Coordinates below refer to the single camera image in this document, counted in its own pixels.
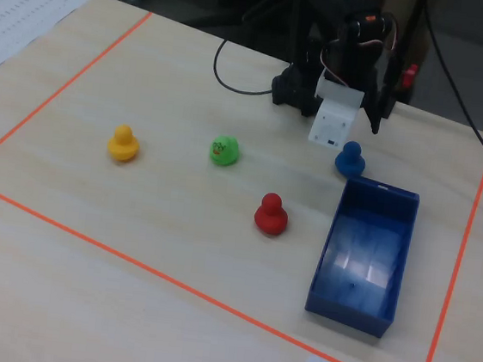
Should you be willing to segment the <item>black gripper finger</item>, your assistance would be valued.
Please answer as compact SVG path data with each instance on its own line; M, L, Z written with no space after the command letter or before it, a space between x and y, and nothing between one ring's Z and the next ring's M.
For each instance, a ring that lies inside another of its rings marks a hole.
M364 93L363 100L363 109L369 119L370 129L375 135L379 133L379 126L382 119L382 113L378 107L378 94L378 88L368 89Z

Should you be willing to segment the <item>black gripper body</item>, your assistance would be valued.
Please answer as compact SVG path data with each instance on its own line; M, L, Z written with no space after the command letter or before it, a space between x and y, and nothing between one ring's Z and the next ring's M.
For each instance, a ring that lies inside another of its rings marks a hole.
M337 38L327 43L325 69L337 83L368 93L376 85L376 62L395 29L390 13L362 11L348 15Z

